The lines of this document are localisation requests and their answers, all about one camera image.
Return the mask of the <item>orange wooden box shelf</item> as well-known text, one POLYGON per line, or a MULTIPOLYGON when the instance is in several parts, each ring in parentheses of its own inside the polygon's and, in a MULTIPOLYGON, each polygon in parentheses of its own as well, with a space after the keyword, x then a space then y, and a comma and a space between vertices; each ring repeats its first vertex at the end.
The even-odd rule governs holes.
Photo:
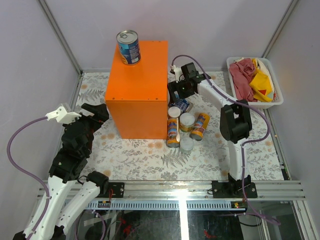
POLYGON ((139 42, 141 59, 134 65, 122 62, 114 52, 106 87, 105 103, 123 139, 167 137, 168 42, 139 42))

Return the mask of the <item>yellow porridge can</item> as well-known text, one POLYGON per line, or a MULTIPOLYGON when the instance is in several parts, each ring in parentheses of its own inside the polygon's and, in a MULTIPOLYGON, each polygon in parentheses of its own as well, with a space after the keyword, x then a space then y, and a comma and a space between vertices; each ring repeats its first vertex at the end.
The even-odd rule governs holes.
POLYGON ((196 140, 201 141, 204 137, 204 132, 210 122, 211 117, 206 113, 200 113, 193 125, 189 136, 196 140))

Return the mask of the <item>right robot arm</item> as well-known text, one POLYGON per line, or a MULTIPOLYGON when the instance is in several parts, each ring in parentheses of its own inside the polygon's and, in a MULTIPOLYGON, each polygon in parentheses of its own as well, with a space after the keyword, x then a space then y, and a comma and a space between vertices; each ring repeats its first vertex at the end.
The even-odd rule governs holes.
POLYGON ((172 64, 170 73, 175 77, 167 84, 170 103, 198 94, 206 97, 219 110, 219 130, 228 143, 230 157, 229 180, 232 182, 227 189, 231 196, 240 197, 246 191, 246 185, 241 180, 247 177, 242 144, 252 130, 248 103, 228 95, 208 74, 197 71, 192 62, 181 67, 172 64))

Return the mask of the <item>blue tin can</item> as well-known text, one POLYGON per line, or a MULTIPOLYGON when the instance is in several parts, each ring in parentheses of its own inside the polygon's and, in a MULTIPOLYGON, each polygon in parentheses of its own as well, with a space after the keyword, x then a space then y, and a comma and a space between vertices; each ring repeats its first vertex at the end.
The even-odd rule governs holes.
POLYGON ((182 113, 188 113, 194 105, 186 99, 178 99, 176 102, 170 103, 169 106, 179 108, 182 113))
POLYGON ((117 34, 118 44, 122 62, 126 65, 135 65, 141 59, 141 51, 137 32, 124 30, 117 34))

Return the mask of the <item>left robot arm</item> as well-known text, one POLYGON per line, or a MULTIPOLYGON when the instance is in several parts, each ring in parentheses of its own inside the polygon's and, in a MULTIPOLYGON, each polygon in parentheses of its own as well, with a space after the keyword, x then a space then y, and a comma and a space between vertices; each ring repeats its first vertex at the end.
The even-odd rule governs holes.
POLYGON ((19 128, 9 139, 7 156, 11 164, 38 181, 44 188, 44 195, 29 225, 14 235, 15 240, 64 240, 77 217, 96 197, 105 197, 110 190, 109 178, 103 173, 89 173, 79 192, 65 204, 65 200, 80 179, 80 174, 92 153, 94 133, 109 119, 106 104, 81 108, 90 115, 76 113, 68 105, 60 105, 44 117, 35 119, 19 128), (56 120, 64 127, 61 137, 62 147, 57 152, 49 169, 47 183, 36 175, 18 166, 11 155, 14 138, 28 126, 40 121, 56 120))

